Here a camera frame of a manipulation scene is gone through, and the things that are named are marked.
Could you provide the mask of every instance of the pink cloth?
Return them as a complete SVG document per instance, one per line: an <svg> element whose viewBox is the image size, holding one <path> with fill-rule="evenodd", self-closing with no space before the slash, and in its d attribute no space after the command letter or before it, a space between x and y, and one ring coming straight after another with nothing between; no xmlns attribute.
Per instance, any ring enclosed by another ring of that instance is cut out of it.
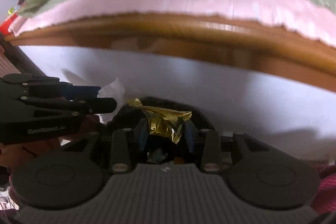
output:
<svg viewBox="0 0 336 224"><path fill-rule="evenodd" d="M320 214L336 210L336 166L314 166L320 176L319 191L314 198L311 207Z"/></svg>
<svg viewBox="0 0 336 224"><path fill-rule="evenodd" d="M308 0L67 0L34 18L16 19L10 29L19 35L81 18L133 12L258 21L336 47L336 15Z"/></svg>

